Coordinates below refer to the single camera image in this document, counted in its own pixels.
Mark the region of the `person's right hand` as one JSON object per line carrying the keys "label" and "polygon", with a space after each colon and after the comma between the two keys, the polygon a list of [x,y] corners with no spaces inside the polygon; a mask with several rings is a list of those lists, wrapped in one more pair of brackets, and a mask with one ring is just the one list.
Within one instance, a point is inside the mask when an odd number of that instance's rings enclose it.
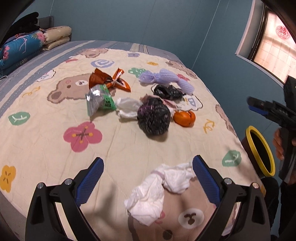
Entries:
{"label": "person's right hand", "polygon": [[276,154],[276,157],[280,160],[280,161],[283,161],[285,156],[285,152],[283,150],[283,147],[282,147],[282,139],[280,137],[280,129],[277,129],[275,132],[274,132],[274,136],[273,136],[273,145],[275,147],[275,154]]}

